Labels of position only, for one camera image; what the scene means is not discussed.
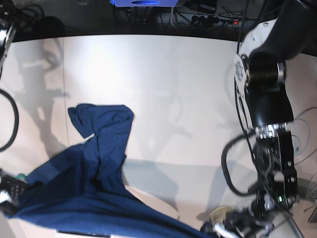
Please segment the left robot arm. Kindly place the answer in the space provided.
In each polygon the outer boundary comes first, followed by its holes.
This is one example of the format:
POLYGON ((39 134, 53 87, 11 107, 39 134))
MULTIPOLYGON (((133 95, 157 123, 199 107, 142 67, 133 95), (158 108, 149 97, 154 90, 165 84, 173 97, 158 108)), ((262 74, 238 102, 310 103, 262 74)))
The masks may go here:
POLYGON ((241 197, 254 196, 250 206, 236 210, 215 209, 220 220, 210 215, 202 231, 217 238, 266 238, 276 225, 276 212, 289 214, 298 201, 297 171, 292 134, 294 121, 287 96, 286 62, 293 59, 315 37, 317 3, 314 0, 287 0, 278 16, 258 20, 245 36, 240 36, 234 60, 236 111, 250 118, 243 122, 243 133, 228 142, 221 155, 221 167, 229 189, 241 197), (249 145, 257 181, 247 192, 233 184, 227 166, 228 151, 242 139, 256 138, 249 145))

